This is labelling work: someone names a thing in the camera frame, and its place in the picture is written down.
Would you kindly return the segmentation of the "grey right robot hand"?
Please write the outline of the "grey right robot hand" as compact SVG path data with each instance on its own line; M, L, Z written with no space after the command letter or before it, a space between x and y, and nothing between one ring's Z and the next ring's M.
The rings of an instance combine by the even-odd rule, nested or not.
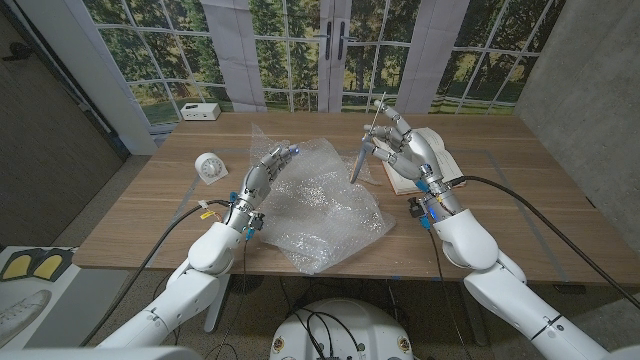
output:
M374 155L425 193L436 195L448 191L435 151L428 142L392 107L381 100L375 100L374 104L376 114L382 112L394 125L365 125L358 160Z

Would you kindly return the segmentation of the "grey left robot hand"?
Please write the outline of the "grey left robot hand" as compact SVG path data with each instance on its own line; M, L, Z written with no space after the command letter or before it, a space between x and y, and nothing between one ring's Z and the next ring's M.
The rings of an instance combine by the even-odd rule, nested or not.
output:
M269 150L246 174L238 203L256 209L271 191L278 174L300 152L297 144L277 145Z

